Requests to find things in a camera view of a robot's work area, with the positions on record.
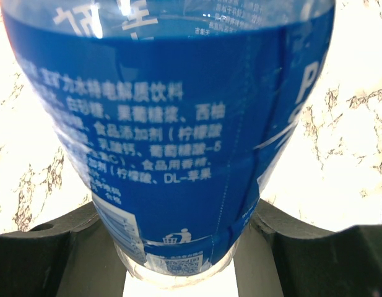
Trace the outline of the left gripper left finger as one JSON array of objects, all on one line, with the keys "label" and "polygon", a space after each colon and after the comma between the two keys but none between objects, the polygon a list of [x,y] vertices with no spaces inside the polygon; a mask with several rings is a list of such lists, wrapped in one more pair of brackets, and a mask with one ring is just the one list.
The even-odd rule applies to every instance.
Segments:
[{"label": "left gripper left finger", "polygon": [[89,202],[0,235],[0,296],[122,296],[126,268]]}]

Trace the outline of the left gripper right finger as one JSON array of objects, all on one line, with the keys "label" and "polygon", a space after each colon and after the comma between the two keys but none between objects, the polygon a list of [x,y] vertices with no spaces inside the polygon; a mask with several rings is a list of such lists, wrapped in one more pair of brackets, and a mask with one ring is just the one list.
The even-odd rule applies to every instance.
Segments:
[{"label": "left gripper right finger", "polygon": [[382,296],[382,225],[335,233],[260,200],[234,266],[239,296]]}]

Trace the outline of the clear bottle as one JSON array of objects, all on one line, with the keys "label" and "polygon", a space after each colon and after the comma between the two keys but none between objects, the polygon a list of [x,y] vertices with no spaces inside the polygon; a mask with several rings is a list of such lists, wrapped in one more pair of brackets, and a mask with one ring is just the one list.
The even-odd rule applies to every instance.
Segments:
[{"label": "clear bottle", "polygon": [[233,258],[328,53],[334,1],[3,1],[19,66],[131,275]]}]

